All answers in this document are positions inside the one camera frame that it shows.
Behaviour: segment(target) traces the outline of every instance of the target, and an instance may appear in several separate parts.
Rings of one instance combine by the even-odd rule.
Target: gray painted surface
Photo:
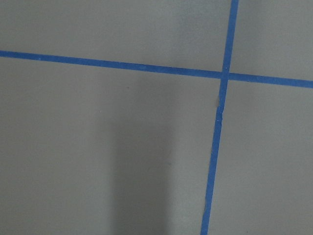
[[[313,80],[313,1],[240,0],[231,72]]]
[[[230,0],[2,0],[5,50],[220,71]]]
[[[199,233],[219,80],[0,64],[0,234]]]
[[[220,71],[229,4],[3,0],[0,49]],[[231,72],[312,80],[312,4],[240,0]],[[199,234],[218,80],[0,67],[0,234]],[[311,100],[229,83],[210,235],[312,234]]]
[[[313,92],[230,82],[210,235],[313,234]]]

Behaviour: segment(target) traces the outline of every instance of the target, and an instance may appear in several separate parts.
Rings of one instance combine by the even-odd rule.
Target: gray rectangle
[[[313,234],[311,89],[229,82],[210,235]]]
[[[220,71],[230,0],[2,0],[0,48]]]
[[[218,79],[0,64],[0,234],[199,233]]]
[[[231,71],[313,80],[313,1],[240,0]]]

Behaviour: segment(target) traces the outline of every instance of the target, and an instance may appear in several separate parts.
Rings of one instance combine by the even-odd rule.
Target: blue painter's tape
[[[268,76],[259,76],[259,75],[230,73],[229,74],[229,80],[244,81],[244,82],[268,83],[268,84],[293,86],[293,87],[313,88],[313,81],[307,81],[307,80],[301,80],[301,79],[291,79],[291,78],[282,78],[282,77],[268,77]]]
[[[231,54],[232,54],[233,43],[234,43],[238,3],[239,3],[239,0],[232,0],[231,6],[230,6],[228,30],[227,30],[224,60],[223,60],[223,70],[222,70],[220,91],[219,91],[220,102],[216,110],[211,159],[210,159],[210,166],[209,166],[209,173],[208,173],[206,194],[205,194],[205,208],[204,208],[204,213],[202,216],[202,225],[201,225],[201,233],[200,233],[201,235],[207,235],[208,229],[209,229],[213,189],[214,189],[217,159],[218,159],[218,154],[219,154],[221,131],[222,131],[223,111],[224,111],[226,92],[227,92],[229,68],[230,68],[230,63],[231,63]]]
[[[13,51],[4,51],[4,50],[0,50],[0,57],[50,61],[50,62],[58,62],[58,63],[66,63],[66,64],[87,65],[87,66],[97,66],[97,67],[146,71],[146,72],[169,73],[169,74],[187,75],[187,76],[196,76],[196,77],[209,77],[209,78],[220,78],[222,74],[221,72],[208,71],[208,70],[194,70],[194,69],[134,64],[134,63],[107,61],[107,60],[93,60],[93,59],[84,59],[84,58],[66,57],[66,56],[57,56],[57,55],[41,55],[41,54],[13,52]]]

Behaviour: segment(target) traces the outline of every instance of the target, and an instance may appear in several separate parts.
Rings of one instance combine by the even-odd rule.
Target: tape strip
[[[87,66],[115,68],[115,69],[124,69],[124,70],[168,73],[168,74],[217,78],[217,79],[221,79],[222,73],[223,73],[223,72],[209,71],[209,70],[194,70],[194,69],[167,67],[167,66],[134,64],[134,63],[107,61],[107,60],[94,60],[94,59],[84,59],[84,58],[67,57],[67,56],[57,56],[57,55],[42,55],[42,54],[23,53],[23,52],[4,51],[4,50],[0,50],[0,57],[27,59],[27,60],[39,60],[39,61],[76,64],[76,65],[87,65]],[[301,79],[249,75],[249,74],[241,74],[241,73],[229,73],[228,78],[229,80],[233,80],[233,81],[256,82],[256,83],[267,83],[267,84],[293,86],[293,87],[313,88],[313,81],[301,80]]]
[[[229,80],[267,83],[267,84],[284,85],[284,86],[292,86],[292,87],[313,88],[313,81],[282,78],[282,77],[268,77],[268,76],[259,76],[259,75],[230,73]]]
[[[4,50],[0,50],[0,57],[18,58],[18,59],[27,59],[27,60],[40,60],[40,61],[58,62],[58,63],[66,63],[66,64],[97,66],[97,67],[115,68],[115,69],[123,69],[123,70],[169,73],[169,74],[178,74],[178,75],[196,76],[196,77],[209,77],[209,78],[220,78],[222,74],[221,72],[209,71],[209,70],[194,70],[194,69],[174,68],[174,67],[166,67],[166,66],[134,64],[134,63],[125,63],[125,62],[117,62],[117,61],[107,61],[107,60],[93,60],[93,59],[84,59],[84,58],[66,57],[66,56],[57,56],[57,55],[42,55],[42,54],[23,53],[23,52],[4,51]]]
[[[209,229],[214,181],[215,181],[217,159],[218,159],[219,147],[220,147],[223,111],[224,111],[226,92],[227,92],[229,68],[230,68],[230,63],[231,63],[231,54],[232,54],[233,43],[234,43],[238,3],[239,3],[239,0],[232,0],[231,6],[230,6],[228,30],[227,30],[224,61],[223,61],[223,71],[222,71],[222,76],[221,76],[220,92],[219,92],[220,102],[216,110],[211,159],[210,159],[210,166],[209,166],[209,173],[208,173],[208,178],[207,178],[207,186],[206,186],[206,194],[205,194],[205,208],[204,208],[204,213],[202,216],[202,225],[201,225],[201,233],[200,233],[201,235],[207,235],[208,229]]]

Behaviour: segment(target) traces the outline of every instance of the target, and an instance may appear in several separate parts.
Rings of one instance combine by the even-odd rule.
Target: blue grid line
[[[205,78],[217,78],[217,79],[220,79],[222,77],[222,72],[219,72],[219,71],[196,70],[196,69],[176,68],[176,67],[157,66],[157,65],[145,65],[145,64],[126,63],[126,62],[117,62],[117,61],[108,61],[108,60],[94,60],[94,59],[86,59],[86,58],[58,56],[58,55],[44,55],[44,54],[24,53],[24,52],[6,51],[6,50],[0,50],[0,57],[47,61],[47,62],[56,62],[56,63],[65,63],[65,64],[75,64],[75,65],[86,65],[86,66],[114,68],[114,69],[123,69],[123,70],[167,73],[167,74],[186,75],[186,76],[193,76],[193,77],[205,77]],[[292,87],[313,88],[313,81],[283,78],[283,77],[229,73],[229,80],[267,83],[267,84],[292,86]]]
[[[230,14],[229,14],[229,20],[228,20],[227,37],[226,37],[224,60],[223,60],[223,71],[222,71],[220,91],[219,91],[219,106],[216,109],[214,134],[213,134],[213,142],[212,142],[212,149],[211,149],[211,159],[210,159],[209,173],[208,173],[207,185],[206,185],[205,207],[204,207],[204,213],[202,216],[200,235],[207,235],[208,229],[209,229],[214,181],[215,181],[217,159],[218,159],[219,147],[220,147],[223,112],[224,112],[226,93],[227,93],[227,84],[228,84],[229,68],[230,68],[230,63],[231,63],[231,54],[232,54],[233,43],[234,43],[238,3],[239,3],[239,0],[232,0],[231,5],[230,5]]]
[[[260,75],[230,73],[229,80],[268,83],[268,84],[284,85],[284,86],[292,86],[292,87],[313,88],[313,81],[292,79],[292,78],[282,78],[282,77],[268,77],[268,76],[260,76]]]
[[[87,66],[96,66],[96,67],[106,67],[106,68],[123,69],[123,70],[169,73],[169,74],[197,76],[197,77],[210,77],[210,78],[221,77],[221,72],[209,71],[209,70],[194,70],[194,69],[167,67],[167,66],[144,65],[144,64],[135,64],[135,63],[108,61],[108,60],[94,60],[94,59],[84,59],[84,58],[77,58],[77,57],[43,55],[43,54],[33,54],[33,53],[5,51],[5,50],[0,50],[0,57],[58,62],[58,63],[75,64],[75,65],[87,65]]]

